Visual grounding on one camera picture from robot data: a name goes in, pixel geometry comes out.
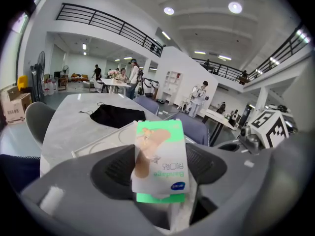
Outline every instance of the yellow container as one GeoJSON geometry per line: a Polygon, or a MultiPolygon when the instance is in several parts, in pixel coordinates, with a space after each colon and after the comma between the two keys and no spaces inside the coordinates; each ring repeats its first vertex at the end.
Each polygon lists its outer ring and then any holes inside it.
{"type": "Polygon", "coordinates": [[[18,78],[18,89],[24,89],[28,87],[28,77],[27,75],[22,75],[18,78]]]}

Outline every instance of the black metal railing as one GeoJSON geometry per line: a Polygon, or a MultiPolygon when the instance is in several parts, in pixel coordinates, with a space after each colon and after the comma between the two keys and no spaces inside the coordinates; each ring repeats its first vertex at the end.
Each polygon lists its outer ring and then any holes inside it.
{"type": "Polygon", "coordinates": [[[262,74],[275,68],[277,65],[297,53],[310,42],[310,34],[302,23],[294,30],[290,37],[261,65],[249,74],[252,81],[262,74]]]}
{"type": "Polygon", "coordinates": [[[85,6],[63,3],[56,20],[73,21],[110,30],[143,46],[159,57],[163,50],[161,44],[126,21],[85,6]]]}
{"type": "Polygon", "coordinates": [[[204,59],[194,59],[201,66],[203,66],[208,72],[227,78],[232,81],[240,82],[240,77],[243,71],[235,69],[233,67],[219,64],[213,61],[207,61],[204,59]]]}

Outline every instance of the blue logo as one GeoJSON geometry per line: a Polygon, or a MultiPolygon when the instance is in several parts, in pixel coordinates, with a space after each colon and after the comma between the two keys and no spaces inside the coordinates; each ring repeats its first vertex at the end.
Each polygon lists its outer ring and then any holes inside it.
{"type": "Polygon", "coordinates": [[[173,191],[183,190],[185,188],[185,182],[177,182],[171,186],[173,191]]]}

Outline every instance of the person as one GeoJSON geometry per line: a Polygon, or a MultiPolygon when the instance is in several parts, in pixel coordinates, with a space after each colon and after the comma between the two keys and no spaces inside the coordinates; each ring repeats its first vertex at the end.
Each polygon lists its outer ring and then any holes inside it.
{"type": "Polygon", "coordinates": [[[246,70],[244,70],[243,73],[242,73],[242,77],[243,77],[244,79],[246,79],[246,81],[247,81],[248,76],[249,76],[249,75],[247,74],[246,70]]]}
{"type": "Polygon", "coordinates": [[[224,111],[225,111],[225,102],[223,102],[221,106],[218,108],[217,113],[222,115],[224,111]]]}
{"type": "Polygon", "coordinates": [[[230,124],[232,125],[232,127],[234,127],[235,122],[236,122],[236,119],[237,119],[237,117],[238,117],[237,112],[238,112],[238,110],[235,110],[235,112],[232,111],[231,117],[230,117],[230,119],[228,120],[228,123],[230,123],[230,124]]]}
{"type": "Polygon", "coordinates": [[[120,75],[117,76],[117,79],[121,82],[127,82],[128,81],[128,77],[126,75],[126,69],[122,68],[120,70],[120,75]]]}
{"type": "Polygon", "coordinates": [[[98,67],[98,65],[95,65],[95,70],[94,73],[92,75],[92,78],[94,77],[94,75],[96,75],[96,80],[99,81],[100,78],[102,78],[102,70],[98,67]]]}
{"type": "Polygon", "coordinates": [[[189,112],[189,116],[195,118],[197,113],[199,112],[199,107],[204,100],[208,100],[209,97],[206,96],[206,90],[208,82],[204,81],[201,87],[198,87],[193,93],[191,97],[191,110],[189,112]]]}
{"type": "Polygon", "coordinates": [[[127,89],[126,96],[129,99],[133,100],[134,91],[138,85],[138,73],[139,73],[140,67],[139,67],[136,59],[132,59],[130,63],[131,63],[131,67],[132,67],[130,78],[129,78],[130,87],[127,89]]]}
{"type": "MultiPolygon", "coordinates": [[[[108,71],[111,71],[112,69],[109,69],[108,71]]],[[[107,74],[107,77],[110,79],[111,78],[111,76],[109,75],[109,74],[107,74]]]]}
{"type": "Polygon", "coordinates": [[[213,68],[210,66],[210,60],[207,59],[206,62],[204,62],[204,68],[206,68],[210,73],[213,73],[213,68]]]}

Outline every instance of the standing fan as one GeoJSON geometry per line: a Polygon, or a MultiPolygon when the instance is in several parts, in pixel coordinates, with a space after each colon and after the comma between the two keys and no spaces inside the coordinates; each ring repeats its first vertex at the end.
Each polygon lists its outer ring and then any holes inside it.
{"type": "Polygon", "coordinates": [[[63,76],[68,76],[69,75],[69,66],[65,65],[63,67],[63,76]]]}
{"type": "Polygon", "coordinates": [[[35,100],[41,101],[44,97],[42,81],[45,71],[45,53],[42,51],[37,59],[37,64],[31,66],[31,80],[35,94],[35,100]]]}

